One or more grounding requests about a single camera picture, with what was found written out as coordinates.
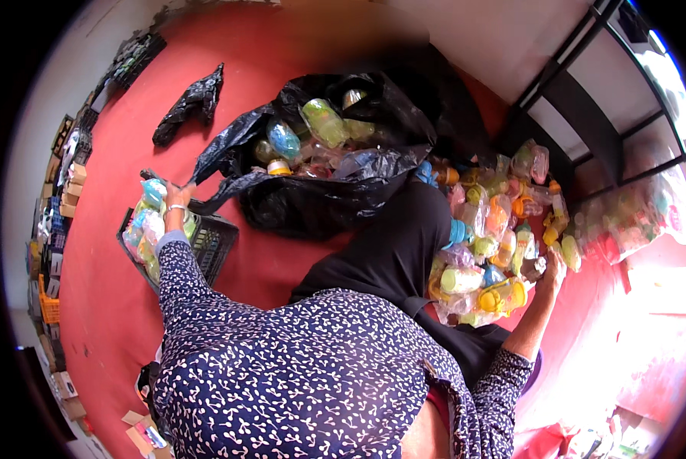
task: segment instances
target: black plastic crate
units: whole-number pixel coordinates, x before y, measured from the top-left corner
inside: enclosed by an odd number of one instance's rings
[[[116,83],[124,89],[128,89],[134,84],[134,81],[139,77],[139,74],[147,68],[149,62],[152,62],[161,50],[167,46],[167,42],[159,34],[154,34],[147,45],[147,48],[136,57],[136,61],[126,72],[114,78]]]
[[[159,295],[159,285],[149,277],[144,265],[134,260],[134,256],[128,251],[124,238],[121,235],[132,221],[133,213],[133,208],[127,210],[127,215],[124,217],[118,233],[116,233],[116,239],[118,239],[121,248],[126,252],[128,259],[132,261],[141,275],[149,282],[155,293]],[[198,222],[198,225],[195,227],[195,233],[190,238],[190,248],[195,254],[195,259],[198,261],[203,277],[208,282],[208,285],[213,287],[213,283],[218,279],[220,269],[223,267],[223,262],[226,261],[228,252],[231,251],[231,247],[236,242],[239,229],[220,215],[199,215],[199,217],[200,222]]]

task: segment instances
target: pink plastic packaging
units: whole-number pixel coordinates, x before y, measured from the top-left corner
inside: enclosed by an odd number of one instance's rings
[[[549,171],[549,150],[541,145],[532,147],[534,163],[532,164],[532,178],[538,184],[543,184]]]

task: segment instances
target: red painted floor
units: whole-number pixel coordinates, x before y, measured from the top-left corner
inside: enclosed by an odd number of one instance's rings
[[[313,70],[274,59],[267,44],[274,37],[259,25],[273,12],[267,5],[226,4],[169,24],[163,30],[167,48],[101,113],[93,130],[88,179],[65,246],[60,324],[68,371],[97,436],[114,457],[139,457],[120,418],[127,410],[146,412],[133,384],[163,334],[157,297],[121,250],[116,232],[127,208],[140,197],[141,169],[152,168],[184,183],[215,134],[272,99],[285,81]],[[155,148],[151,137],[166,111],[185,87],[221,61],[226,63],[226,83],[214,123],[203,129],[190,122],[168,148]],[[495,133],[506,105],[473,78],[466,75],[464,80],[488,131]],[[197,197],[210,197],[219,179],[201,184]],[[235,200],[219,213],[238,225],[240,234],[214,288],[260,308],[282,306],[311,265],[348,240],[340,235],[324,244],[307,243],[260,233],[246,224]],[[569,274],[558,298],[543,343],[542,374],[519,403],[518,431],[557,421],[574,398],[582,397],[574,387],[590,373],[583,359],[598,357],[593,343],[610,343],[610,334],[596,329],[611,299],[622,295],[623,287],[616,288],[620,276],[605,265],[586,265],[583,272]],[[513,327],[518,317],[504,326]]]

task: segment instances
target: crumpled black plastic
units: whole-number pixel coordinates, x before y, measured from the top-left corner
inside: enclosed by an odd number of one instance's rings
[[[180,125],[191,117],[197,118],[203,125],[210,124],[218,104],[220,88],[223,87],[223,66],[221,62],[215,72],[187,87],[155,129],[152,136],[155,145],[169,145]]]
[[[341,111],[348,89],[366,90],[368,96]],[[327,98],[343,118],[376,123],[389,134],[381,139],[383,153],[345,180],[250,172],[256,165],[254,141],[265,135],[268,120],[278,115],[290,125],[302,124],[298,107],[312,98]],[[210,215],[238,195],[244,216],[255,228],[325,240],[375,216],[436,141],[428,118],[384,73],[305,75],[287,82],[276,99],[239,116],[211,141],[189,181],[199,184],[216,171],[224,179],[213,197],[190,209]]]

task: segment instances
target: yellow bottle cap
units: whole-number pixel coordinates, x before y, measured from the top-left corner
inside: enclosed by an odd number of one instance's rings
[[[558,240],[558,237],[558,230],[550,226],[549,228],[544,230],[544,234],[542,235],[542,241],[544,241],[544,243],[549,246],[552,245],[554,241]]]

